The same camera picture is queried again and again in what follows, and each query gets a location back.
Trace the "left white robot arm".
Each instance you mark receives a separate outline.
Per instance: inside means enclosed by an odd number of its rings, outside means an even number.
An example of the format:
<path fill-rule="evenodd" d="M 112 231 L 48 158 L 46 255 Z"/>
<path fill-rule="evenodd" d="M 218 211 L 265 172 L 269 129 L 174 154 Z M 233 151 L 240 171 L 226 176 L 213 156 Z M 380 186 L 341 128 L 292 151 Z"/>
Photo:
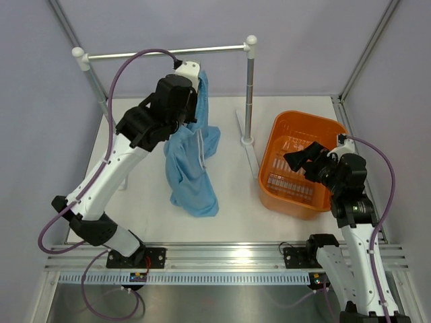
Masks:
<path fill-rule="evenodd" d="M 158 143 L 168 140 L 182 124 L 196 122 L 198 82 L 198 77 L 176 74 L 161 78 L 155 92 L 128 109 L 117 123 L 108 155 L 73 192 L 52 201 L 78 237 L 93 246 L 110 248 L 129 268 L 143 264 L 145 245 L 105 213 L 106 205 Z"/>

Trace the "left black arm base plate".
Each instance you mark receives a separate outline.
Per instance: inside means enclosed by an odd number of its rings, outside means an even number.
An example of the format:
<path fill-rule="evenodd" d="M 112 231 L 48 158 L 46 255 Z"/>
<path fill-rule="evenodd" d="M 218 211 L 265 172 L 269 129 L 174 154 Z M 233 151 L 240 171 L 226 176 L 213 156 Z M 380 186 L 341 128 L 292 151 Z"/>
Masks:
<path fill-rule="evenodd" d="M 166 263 L 166 249 L 160 247 L 146 247 L 137 256 L 125 257 L 113 250 L 108 253 L 107 268 L 114 269 L 163 269 Z"/>

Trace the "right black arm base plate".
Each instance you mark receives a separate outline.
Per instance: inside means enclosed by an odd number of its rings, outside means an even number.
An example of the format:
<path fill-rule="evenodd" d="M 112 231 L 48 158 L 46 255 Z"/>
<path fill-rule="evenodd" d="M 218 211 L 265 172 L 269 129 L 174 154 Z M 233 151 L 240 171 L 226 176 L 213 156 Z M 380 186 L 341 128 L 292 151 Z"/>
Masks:
<path fill-rule="evenodd" d="M 321 269 L 316 254 L 306 246 L 294 246 L 282 242 L 278 246 L 287 269 Z"/>

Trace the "light blue shorts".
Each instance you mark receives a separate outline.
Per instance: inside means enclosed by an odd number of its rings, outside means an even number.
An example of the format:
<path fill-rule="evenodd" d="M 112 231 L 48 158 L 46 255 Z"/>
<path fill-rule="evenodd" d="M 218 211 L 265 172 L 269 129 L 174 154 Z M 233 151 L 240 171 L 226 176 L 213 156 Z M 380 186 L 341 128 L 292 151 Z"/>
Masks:
<path fill-rule="evenodd" d="M 214 217 L 218 199 L 206 170 L 206 159 L 213 156 L 221 136 L 209 125 L 209 82 L 206 72 L 199 74 L 196 123 L 183 125 L 164 144 L 166 179 L 172 190 L 170 202 L 194 217 Z"/>

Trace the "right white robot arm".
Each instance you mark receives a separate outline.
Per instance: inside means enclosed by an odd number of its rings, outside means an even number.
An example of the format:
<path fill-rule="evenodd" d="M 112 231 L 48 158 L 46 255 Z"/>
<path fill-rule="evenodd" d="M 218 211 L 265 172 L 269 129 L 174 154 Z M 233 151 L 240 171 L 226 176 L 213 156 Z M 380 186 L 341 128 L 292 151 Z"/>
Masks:
<path fill-rule="evenodd" d="M 322 184 L 330 193 L 331 213 L 345 240 L 350 262 L 331 234 L 314 234 L 306 242 L 305 259 L 322 267 L 340 306 L 339 322 L 411 322 L 400 312 L 387 282 L 377 234 L 380 221 L 365 193 L 366 160 L 355 153 L 354 142 L 341 136 L 328 150 L 313 142 L 286 153 L 291 171 Z"/>

